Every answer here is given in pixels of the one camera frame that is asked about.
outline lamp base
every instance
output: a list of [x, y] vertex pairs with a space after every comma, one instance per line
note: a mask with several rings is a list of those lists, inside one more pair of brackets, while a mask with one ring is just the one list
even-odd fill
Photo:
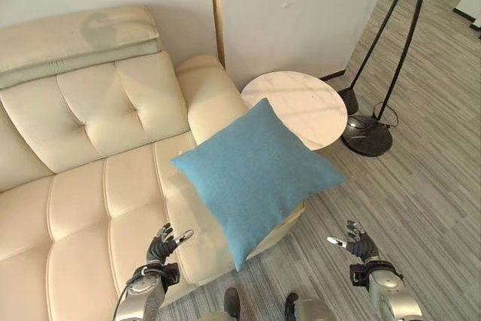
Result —
[[367, 157], [380, 156], [392, 146], [388, 127], [372, 116], [350, 117], [340, 139], [349, 149]]
[[337, 94], [342, 98], [344, 104], [346, 105], [347, 114], [351, 115], [358, 111], [359, 105], [358, 100], [355, 97], [354, 89], [346, 88], [342, 89]]

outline baseboard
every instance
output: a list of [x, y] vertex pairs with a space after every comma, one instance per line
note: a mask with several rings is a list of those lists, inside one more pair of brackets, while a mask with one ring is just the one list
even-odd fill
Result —
[[476, 30], [477, 32], [479, 32], [479, 31], [481, 30], [481, 27], [475, 26], [474, 24], [471, 24], [469, 27], [470, 27], [471, 29]]
[[336, 71], [335, 73], [325, 75], [324, 77], [320, 77], [320, 80], [324, 80], [325, 82], [336, 77], [340, 77], [341, 75], [344, 75], [346, 73], [346, 69], [343, 69], [342, 71]]
[[474, 22], [474, 20], [476, 20], [476, 18], [473, 18], [471, 15], [466, 14], [464, 11], [460, 11], [459, 9], [454, 8], [452, 11], [454, 11], [458, 15], [461, 15], [463, 18], [469, 20], [470, 22]]

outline tufted seat cushion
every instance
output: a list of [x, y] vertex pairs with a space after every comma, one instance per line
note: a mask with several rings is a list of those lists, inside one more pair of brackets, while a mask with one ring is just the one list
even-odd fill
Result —
[[[0, 194], [2, 319], [110, 319], [170, 219], [165, 192], [181, 192], [170, 159], [194, 146], [186, 132]], [[177, 251], [168, 261], [179, 261]], [[165, 304], [194, 288], [182, 279]]]

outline floor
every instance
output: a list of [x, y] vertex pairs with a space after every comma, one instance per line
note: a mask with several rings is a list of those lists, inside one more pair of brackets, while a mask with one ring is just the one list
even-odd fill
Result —
[[[343, 77], [353, 79], [392, 0], [380, 0]], [[361, 114], [382, 101], [415, 0], [400, 0], [356, 92]], [[339, 320], [378, 320], [364, 289], [349, 282], [353, 256], [327, 244], [347, 219], [360, 221], [393, 262], [428, 320], [478, 320], [480, 270], [481, 43], [454, 14], [459, 0], [425, 0], [390, 105], [400, 123], [392, 149], [369, 159], [340, 142], [319, 151], [348, 178], [315, 195], [290, 234], [235, 271], [161, 310], [161, 320], [195, 320], [240, 292], [244, 320], [282, 320], [292, 290], [320, 297]], [[386, 122], [392, 118], [386, 114]]]

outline blue pillow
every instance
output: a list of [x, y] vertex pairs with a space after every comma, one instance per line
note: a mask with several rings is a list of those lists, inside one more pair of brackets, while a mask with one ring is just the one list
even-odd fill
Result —
[[286, 128], [266, 98], [172, 164], [217, 218], [238, 271], [299, 203], [343, 181]]

